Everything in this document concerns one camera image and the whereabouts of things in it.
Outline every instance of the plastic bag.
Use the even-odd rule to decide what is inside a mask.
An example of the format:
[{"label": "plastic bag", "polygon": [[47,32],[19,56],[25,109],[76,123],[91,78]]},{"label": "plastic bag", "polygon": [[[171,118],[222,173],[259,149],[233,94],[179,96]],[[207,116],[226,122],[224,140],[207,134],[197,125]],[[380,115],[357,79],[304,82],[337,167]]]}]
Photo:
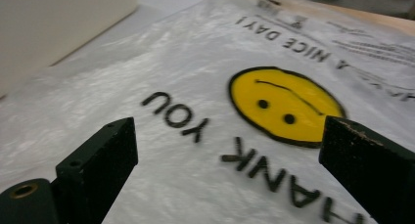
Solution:
[{"label": "plastic bag", "polygon": [[302,0],[206,0],[3,99],[0,190],[53,180],[102,125],[134,116],[140,162],[105,223],[376,223],[318,163],[321,120],[415,151],[414,50]]}]

